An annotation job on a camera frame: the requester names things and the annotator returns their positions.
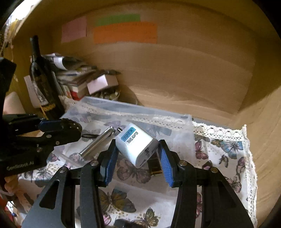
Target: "silver metal screw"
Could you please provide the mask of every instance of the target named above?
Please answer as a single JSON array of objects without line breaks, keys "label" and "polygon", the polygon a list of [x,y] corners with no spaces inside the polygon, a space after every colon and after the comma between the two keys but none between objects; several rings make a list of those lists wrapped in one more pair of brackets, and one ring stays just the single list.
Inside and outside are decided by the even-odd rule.
[{"label": "silver metal screw", "polygon": [[92,166],[96,166],[99,164],[99,162],[97,160],[92,160],[90,163]]},{"label": "silver metal screw", "polygon": [[65,166],[61,167],[61,168],[60,168],[60,173],[64,173],[67,169],[68,169],[68,168],[65,167]]},{"label": "silver metal screw", "polygon": [[211,167],[210,170],[212,173],[217,173],[219,171],[217,167]]},{"label": "silver metal screw", "polygon": [[186,165],[187,165],[187,161],[185,161],[185,160],[180,160],[180,161],[178,162],[178,164],[179,164],[180,166],[186,166]]}]

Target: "pink box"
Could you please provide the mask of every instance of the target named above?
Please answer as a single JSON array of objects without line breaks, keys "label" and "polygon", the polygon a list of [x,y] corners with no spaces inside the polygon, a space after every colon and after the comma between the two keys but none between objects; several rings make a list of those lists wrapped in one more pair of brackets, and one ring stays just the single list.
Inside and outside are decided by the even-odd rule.
[{"label": "pink box", "polygon": [[97,79],[92,80],[87,84],[90,94],[117,85],[118,85],[118,81],[115,75],[105,75],[105,74],[99,76]]}]

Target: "dark glass bottle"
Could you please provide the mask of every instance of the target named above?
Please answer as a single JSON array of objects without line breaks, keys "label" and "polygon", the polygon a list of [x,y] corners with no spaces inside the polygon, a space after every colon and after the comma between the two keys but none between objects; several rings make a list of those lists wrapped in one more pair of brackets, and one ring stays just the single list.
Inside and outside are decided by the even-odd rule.
[{"label": "dark glass bottle", "polygon": [[29,74],[43,111],[49,120],[59,119],[64,114],[64,108],[58,97],[55,82],[47,60],[39,49],[38,36],[30,38],[32,45],[32,63]]}]

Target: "green paper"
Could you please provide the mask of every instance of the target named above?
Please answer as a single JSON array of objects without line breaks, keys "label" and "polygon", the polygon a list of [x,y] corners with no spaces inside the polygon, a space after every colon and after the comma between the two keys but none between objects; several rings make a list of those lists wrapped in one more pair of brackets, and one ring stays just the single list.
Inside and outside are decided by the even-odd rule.
[{"label": "green paper", "polygon": [[109,24],[117,24],[124,22],[133,22],[133,21],[141,21],[140,14],[121,14],[121,15],[113,15],[109,17],[102,17],[96,21],[96,27],[109,25]]}]

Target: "white travel adaptor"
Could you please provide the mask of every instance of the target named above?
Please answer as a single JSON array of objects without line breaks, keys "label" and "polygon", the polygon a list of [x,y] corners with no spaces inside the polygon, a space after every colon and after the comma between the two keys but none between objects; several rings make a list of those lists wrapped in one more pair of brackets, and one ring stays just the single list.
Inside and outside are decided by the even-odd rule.
[{"label": "white travel adaptor", "polygon": [[158,148],[157,139],[132,123],[115,140],[118,150],[136,168],[140,168]]}]

